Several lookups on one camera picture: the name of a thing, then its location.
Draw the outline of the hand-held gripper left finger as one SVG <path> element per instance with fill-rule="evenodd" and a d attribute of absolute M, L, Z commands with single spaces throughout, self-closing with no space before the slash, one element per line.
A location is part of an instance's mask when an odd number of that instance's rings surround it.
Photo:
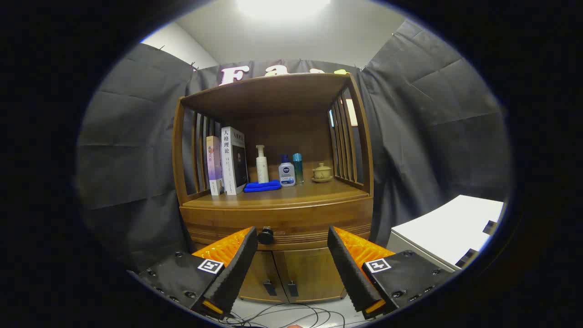
<path fill-rule="evenodd" d="M 137 278 L 190 311 L 215 319 L 230 316 L 258 246 L 250 226 L 193 253 L 176 251 Z"/>

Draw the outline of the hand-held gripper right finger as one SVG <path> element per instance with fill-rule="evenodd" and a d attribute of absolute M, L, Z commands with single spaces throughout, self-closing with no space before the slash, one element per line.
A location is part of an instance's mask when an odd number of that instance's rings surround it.
<path fill-rule="evenodd" d="M 415 251 L 394 253 L 330 226 L 327 247 L 354 309 L 365 319 L 421 300 L 455 276 Z"/>

